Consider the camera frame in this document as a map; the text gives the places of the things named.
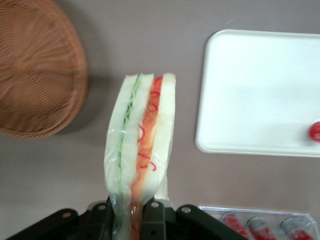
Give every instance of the wicker basket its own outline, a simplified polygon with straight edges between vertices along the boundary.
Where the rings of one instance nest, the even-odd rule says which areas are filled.
[[[57,133],[81,109],[87,75],[79,37],[53,1],[0,1],[0,132]]]

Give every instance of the plastic wrap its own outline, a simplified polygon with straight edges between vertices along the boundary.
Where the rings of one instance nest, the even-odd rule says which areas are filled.
[[[126,76],[107,131],[105,182],[115,213],[113,238],[137,240],[143,205],[166,193],[175,118],[175,76]]]

